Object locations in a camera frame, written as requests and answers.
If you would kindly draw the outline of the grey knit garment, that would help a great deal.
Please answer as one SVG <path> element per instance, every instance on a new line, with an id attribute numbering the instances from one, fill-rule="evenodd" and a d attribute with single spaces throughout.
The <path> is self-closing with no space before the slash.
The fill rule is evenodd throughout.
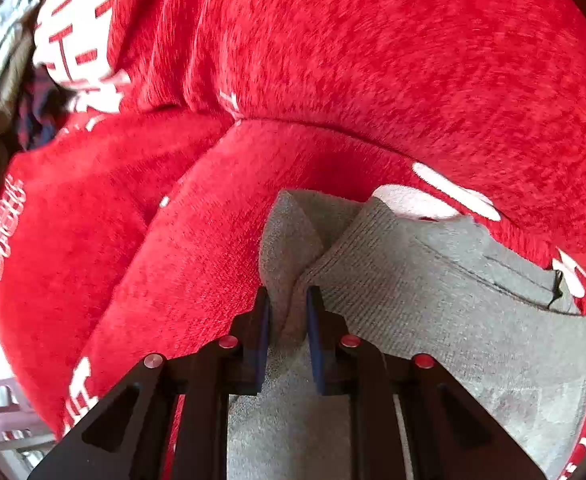
<path id="1" fill-rule="evenodd" d="M 547 478 L 569 458 L 586 415 L 586 316 L 561 273 L 517 255 L 466 216 L 397 216 L 281 192 L 268 216 L 259 274 L 272 304 L 266 379 L 230 404 L 232 479 L 345 479 L 348 402 L 311 377 L 306 293 L 392 356 L 442 363 Z"/>

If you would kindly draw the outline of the pink plastic stool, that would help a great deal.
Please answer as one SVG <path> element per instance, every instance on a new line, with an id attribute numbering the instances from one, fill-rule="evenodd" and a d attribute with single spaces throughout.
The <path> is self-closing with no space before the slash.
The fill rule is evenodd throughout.
<path id="1" fill-rule="evenodd" d="M 54 444 L 16 379 L 0 379 L 0 470 L 9 479 L 26 479 Z"/>

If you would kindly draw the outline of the red sofa seat cushion cover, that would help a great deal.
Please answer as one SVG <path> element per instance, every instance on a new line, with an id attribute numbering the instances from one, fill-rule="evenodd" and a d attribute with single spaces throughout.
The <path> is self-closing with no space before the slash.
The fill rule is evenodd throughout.
<path id="1" fill-rule="evenodd" d="M 397 216 L 476 220 L 562 274 L 586 316 L 586 272 L 490 193 L 335 129 L 184 110 L 103 119 L 17 156 L 0 198 L 0 344 L 32 407 L 64 437 L 136 361 L 193 352 L 250 305 L 283 191 Z M 566 460 L 586 453 L 586 415 Z"/>

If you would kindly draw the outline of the red sofa back cushion cover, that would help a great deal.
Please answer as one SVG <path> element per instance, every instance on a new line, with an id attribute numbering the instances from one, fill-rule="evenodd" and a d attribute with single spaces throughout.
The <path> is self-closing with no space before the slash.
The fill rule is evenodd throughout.
<path id="1" fill-rule="evenodd" d="M 572 0 L 51 0 L 50 70 L 134 110 L 334 127 L 488 192 L 586 272 Z"/>

